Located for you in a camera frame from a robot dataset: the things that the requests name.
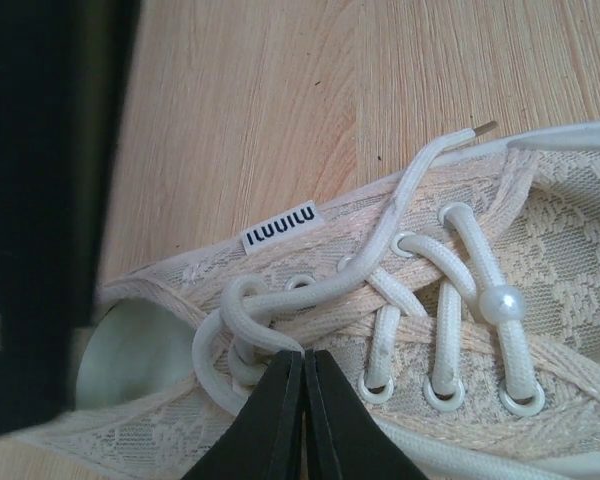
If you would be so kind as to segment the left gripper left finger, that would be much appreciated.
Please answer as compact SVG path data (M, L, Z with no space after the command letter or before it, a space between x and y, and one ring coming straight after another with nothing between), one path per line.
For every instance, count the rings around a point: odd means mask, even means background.
M301 476L303 357L281 351L229 429L186 479L298 479Z

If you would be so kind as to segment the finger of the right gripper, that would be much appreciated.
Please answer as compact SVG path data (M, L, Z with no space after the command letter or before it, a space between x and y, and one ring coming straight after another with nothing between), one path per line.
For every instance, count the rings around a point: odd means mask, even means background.
M0 436L72 404L140 10L0 1Z

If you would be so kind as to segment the white lace sneaker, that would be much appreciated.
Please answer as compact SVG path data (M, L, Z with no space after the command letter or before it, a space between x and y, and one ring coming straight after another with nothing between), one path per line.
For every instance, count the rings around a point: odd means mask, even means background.
M429 474L600 479L600 121L476 137L107 282L72 408L18 439L174 479L277 351L317 349Z

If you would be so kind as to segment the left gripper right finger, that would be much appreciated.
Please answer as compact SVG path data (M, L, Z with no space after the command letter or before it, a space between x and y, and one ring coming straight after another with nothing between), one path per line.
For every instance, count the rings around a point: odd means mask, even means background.
M311 479L426 477L373 421L328 351L305 353L304 383Z

